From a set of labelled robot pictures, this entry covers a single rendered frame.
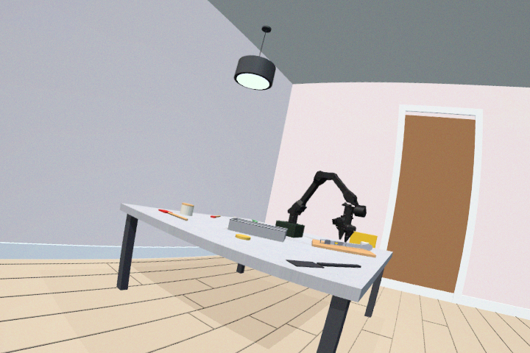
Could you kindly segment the dark grey spatula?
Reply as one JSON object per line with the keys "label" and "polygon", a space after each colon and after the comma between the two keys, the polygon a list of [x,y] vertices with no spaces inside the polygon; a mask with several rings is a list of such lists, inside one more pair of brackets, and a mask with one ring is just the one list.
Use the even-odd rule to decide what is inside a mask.
{"label": "dark grey spatula", "polygon": [[309,268],[325,268],[323,266],[327,266],[327,267],[345,267],[345,268],[360,268],[361,265],[358,265],[358,264],[342,264],[342,263],[321,263],[321,262],[318,262],[318,263],[314,263],[314,262],[310,262],[310,261],[298,261],[298,260],[287,260],[286,261],[290,262],[291,264],[297,266],[297,267],[309,267]]}

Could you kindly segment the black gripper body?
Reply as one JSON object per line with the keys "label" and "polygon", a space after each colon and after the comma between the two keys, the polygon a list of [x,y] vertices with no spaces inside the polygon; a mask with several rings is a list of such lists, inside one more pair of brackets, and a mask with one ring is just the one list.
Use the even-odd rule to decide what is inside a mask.
{"label": "black gripper body", "polygon": [[344,219],[345,219],[345,224],[342,224],[342,223],[336,224],[336,227],[341,228],[341,229],[346,229],[347,231],[354,232],[356,230],[356,227],[351,224],[352,223],[352,219],[354,219],[353,216],[352,215],[345,215],[345,214],[343,216],[344,216]]}

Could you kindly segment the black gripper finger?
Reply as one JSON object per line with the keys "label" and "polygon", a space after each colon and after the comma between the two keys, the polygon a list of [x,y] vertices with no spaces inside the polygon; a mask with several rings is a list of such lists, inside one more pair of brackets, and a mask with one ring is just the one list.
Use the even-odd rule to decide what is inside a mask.
{"label": "black gripper finger", "polygon": [[338,227],[337,227],[337,229],[338,229],[338,232],[339,232],[339,239],[341,240],[343,234],[345,233],[345,231],[344,231],[344,229],[341,229],[341,228],[338,228]]}
{"label": "black gripper finger", "polygon": [[350,236],[354,233],[354,232],[351,232],[351,231],[347,231],[344,229],[344,241],[345,243],[347,242],[347,240],[350,238]]}

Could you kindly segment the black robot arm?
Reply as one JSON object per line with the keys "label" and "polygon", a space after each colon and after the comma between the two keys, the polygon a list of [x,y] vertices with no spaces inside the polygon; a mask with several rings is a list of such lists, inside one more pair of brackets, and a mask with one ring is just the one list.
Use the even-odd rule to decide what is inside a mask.
{"label": "black robot arm", "polygon": [[[301,214],[301,212],[304,212],[306,207],[306,203],[308,200],[312,197],[312,195],[315,193],[317,188],[322,185],[326,180],[333,180],[336,186],[342,191],[342,195],[344,196],[344,199],[346,202],[342,204],[344,207],[344,214],[345,215],[353,215],[364,218],[367,214],[366,212],[366,206],[361,206],[358,204],[357,196],[350,191],[344,183],[340,180],[337,174],[329,173],[329,172],[323,172],[318,171],[316,172],[314,176],[314,181],[311,183],[307,191],[303,194],[303,197],[295,202],[292,207],[288,210],[288,213],[290,213],[289,221],[287,221],[290,224],[297,224],[297,217]],[[355,207],[352,207],[354,205]],[[345,217],[341,215],[341,218],[335,218],[332,219],[333,224],[345,224]]]}

